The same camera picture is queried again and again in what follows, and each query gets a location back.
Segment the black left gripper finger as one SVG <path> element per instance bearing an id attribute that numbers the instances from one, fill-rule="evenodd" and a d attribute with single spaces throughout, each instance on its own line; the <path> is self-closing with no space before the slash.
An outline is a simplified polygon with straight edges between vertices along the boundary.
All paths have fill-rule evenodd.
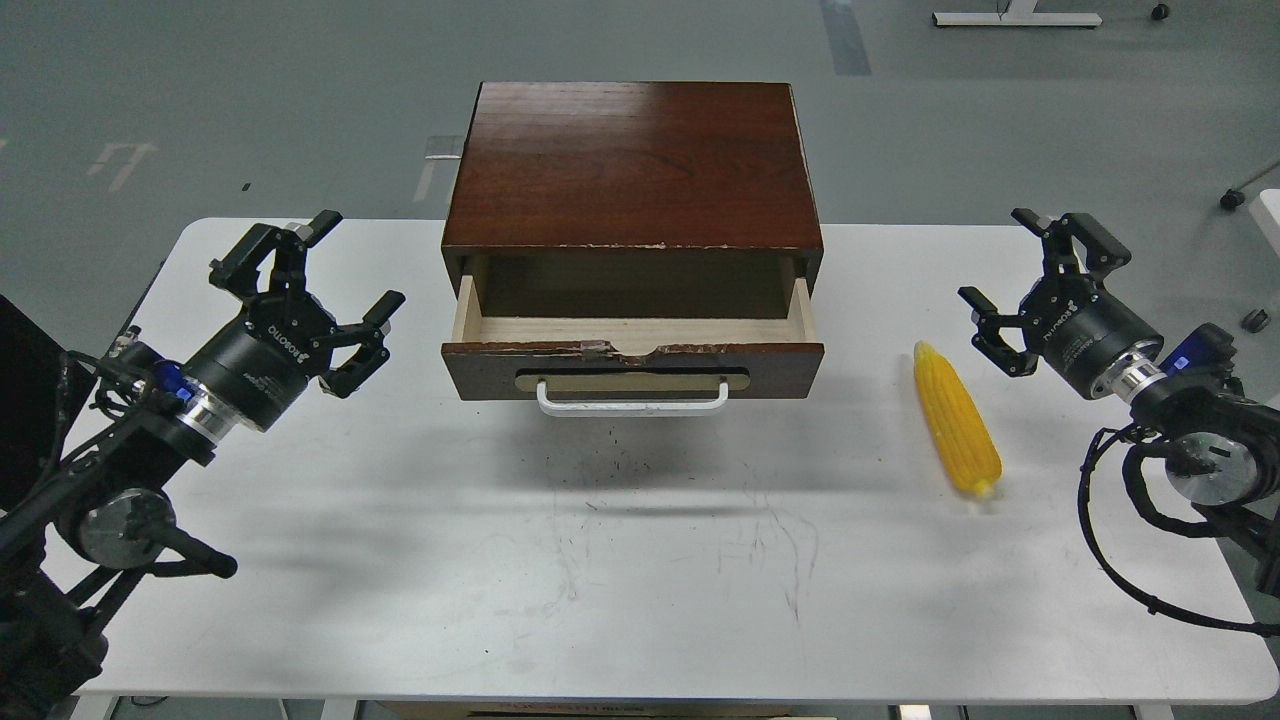
<path id="1" fill-rule="evenodd" d="M 270 293 L 300 299 L 306 292 L 308 251 L 343 220 L 340 213 L 324 210 L 306 224 L 256 223 L 224 258 L 210 261 L 209 283 L 237 299 Z"/>
<path id="2" fill-rule="evenodd" d="M 323 389 L 338 398 L 348 398 L 390 359 L 385 346 L 389 320 L 404 304 L 406 296 L 388 290 L 362 316 L 360 323 L 335 325 L 317 338 L 317 350 L 356 347 L 355 354 L 339 366 L 320 375 Z"/>

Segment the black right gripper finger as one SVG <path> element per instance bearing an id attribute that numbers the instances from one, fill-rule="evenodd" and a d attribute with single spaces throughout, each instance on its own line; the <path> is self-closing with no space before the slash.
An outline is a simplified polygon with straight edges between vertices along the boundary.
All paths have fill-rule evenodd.
<path id="1" fill-rule="evenodd" d="M 1111 272 L 1132 261 L 1132 251 L 1088 213 L 1052 219 L 1015 208 L 1011 218 L 1039 238 L 1046 279 L 1083 275 L 1102 284 Z"/>
<path id="2" fill-rule="evenodd" d="M 1024 314 L 1000 314 L 998 309 L 977 287 L 963 286 L 957 295 L 972 309 L 975 334 L 972 345 L 1009 377 L 1027 377 L 1036 373 L 1039 355 L 1030 350 L 1015 350 L 1002 336 L 1004 329 L 1025 331 L 1030 319 Z"/>

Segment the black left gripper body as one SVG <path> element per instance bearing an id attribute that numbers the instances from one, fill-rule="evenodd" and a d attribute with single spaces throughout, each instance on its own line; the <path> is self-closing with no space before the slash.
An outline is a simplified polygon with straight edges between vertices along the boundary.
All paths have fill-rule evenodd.
<path id="1" fill-rule="evenodd" d="M 311 293 L 294 302 L 285 293 L 261 293 L 186 363 L 184 373 L 246 425 L 265 432 L 329 368 L 332 351 L 312 342 L 334 327 L 334 315 Z"/>

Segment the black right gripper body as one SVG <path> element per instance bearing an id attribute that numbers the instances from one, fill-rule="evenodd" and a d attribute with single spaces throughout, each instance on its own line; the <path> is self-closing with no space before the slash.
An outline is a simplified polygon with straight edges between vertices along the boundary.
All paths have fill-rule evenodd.
<path id="1" fill-rule="evenodd" d="M 1089 275 L 1046 275 L 1020 304 L 1027 351 L 1083 398 L 1110 393 L 1102 375 L 1125 354 L 1156 357 L 1165 338 Z"/>

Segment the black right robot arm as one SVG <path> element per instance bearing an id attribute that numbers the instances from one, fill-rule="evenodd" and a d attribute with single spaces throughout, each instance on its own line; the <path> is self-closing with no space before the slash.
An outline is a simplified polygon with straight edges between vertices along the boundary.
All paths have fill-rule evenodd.
<path id="1" fill-rule="evenodd" d="M 1251 503 L 1277 491 L 1277 410 L 1245 397 L 1233 337 L 1206 323 L 1170 354 L 1164 337 L 1106 288 L 1132 252 L 1092 215 L 1012 219 L 1041 243 L 1039 279 L 1012 314 L 977 288 L 973 346 L 1010 377 L 1046 361 L 1087 400 L 1120 398 L 1139 433 L 1123 464 L 1135 510 L 1187 538 L 1228 538 L 1256 561 L 1256 589 L 1277 594 L 1277 519 Z"/>

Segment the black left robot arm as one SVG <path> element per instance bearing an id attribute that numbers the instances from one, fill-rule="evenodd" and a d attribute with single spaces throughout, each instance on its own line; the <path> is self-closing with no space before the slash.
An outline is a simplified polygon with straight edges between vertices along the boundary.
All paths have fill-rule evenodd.
<path id="1" fill-rule="evenodd" d="M 165 484 L 237 427 L 268 430 L 311 380 L 351 396 L 388 360 L 404 296 L 340 324 L 308 292 L 308 252 L 343 217 L 251 225 L 210 265 L 238 314 L 175 363 L 128 329 L 101 357 L 64 352 L 52 456 L 3 515 L 3 716 L 44 719 L 102 671 L 106 625 L 147 577 L 236 575 L 180 529 Z"/>

